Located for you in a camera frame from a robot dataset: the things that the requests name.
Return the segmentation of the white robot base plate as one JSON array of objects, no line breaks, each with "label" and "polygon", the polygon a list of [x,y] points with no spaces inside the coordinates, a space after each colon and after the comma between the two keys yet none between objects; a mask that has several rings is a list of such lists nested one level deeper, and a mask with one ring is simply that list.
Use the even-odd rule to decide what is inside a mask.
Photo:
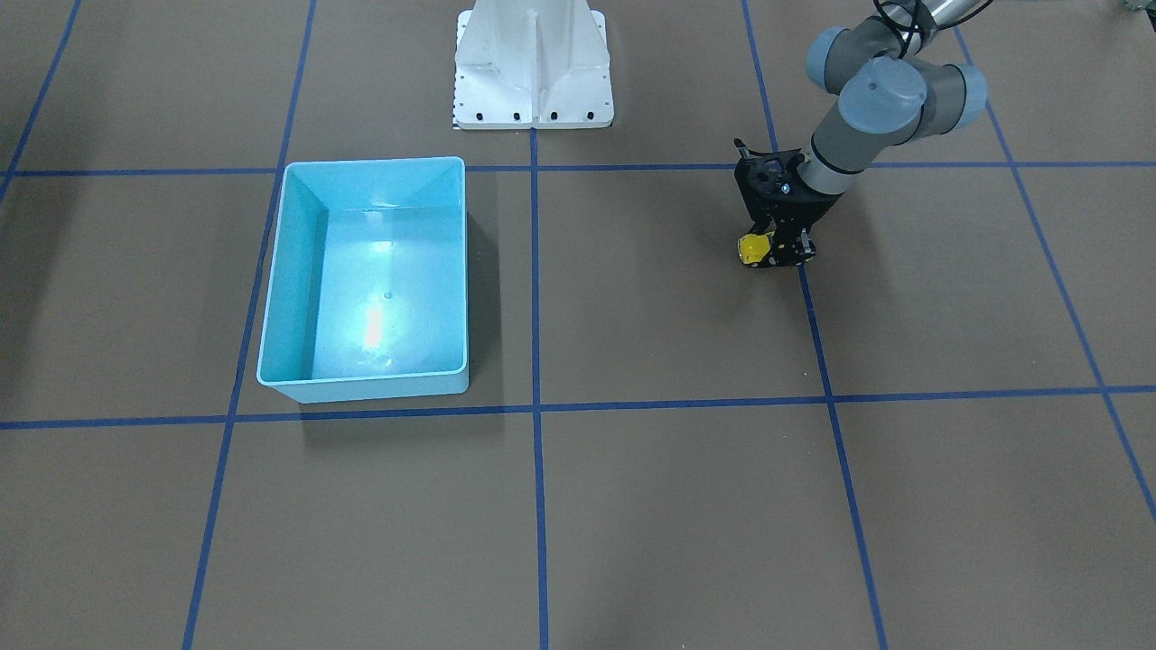
[{"label": "white robot base plate", "polygon": [[455,25],[458,130],[612,127],[607,22],[586,1],[477,1]]}]

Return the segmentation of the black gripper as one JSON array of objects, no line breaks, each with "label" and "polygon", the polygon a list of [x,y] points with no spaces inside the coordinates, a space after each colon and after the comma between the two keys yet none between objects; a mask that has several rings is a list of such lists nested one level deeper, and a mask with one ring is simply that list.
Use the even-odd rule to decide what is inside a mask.
[{"label": "black gripper", "polygon": [[827,194],[805,180],[805,152],[754,152],[735,136],[734,178],[746,207],[753,254],[769,254],[776,267],[800,266],[814,258],[809,229],[842,193]]}]

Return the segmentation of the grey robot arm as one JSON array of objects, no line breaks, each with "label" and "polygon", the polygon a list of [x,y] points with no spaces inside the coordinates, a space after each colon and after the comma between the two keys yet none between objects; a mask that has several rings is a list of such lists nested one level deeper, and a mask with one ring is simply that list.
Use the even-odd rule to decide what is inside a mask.
[{"label": "grey robot arm", "polygon": [[925,62],[938,34],[985,12],[985,1],[876,1],[853,28],[833,25],[806,53],[806,76],[833,95],[806,145],[753,152],[741,139],[734,177],[751,226],[738,243],[755,269],[809,263],[812,230],[880,153],[949,135],[986,108],[988,82],[970,62]]}]

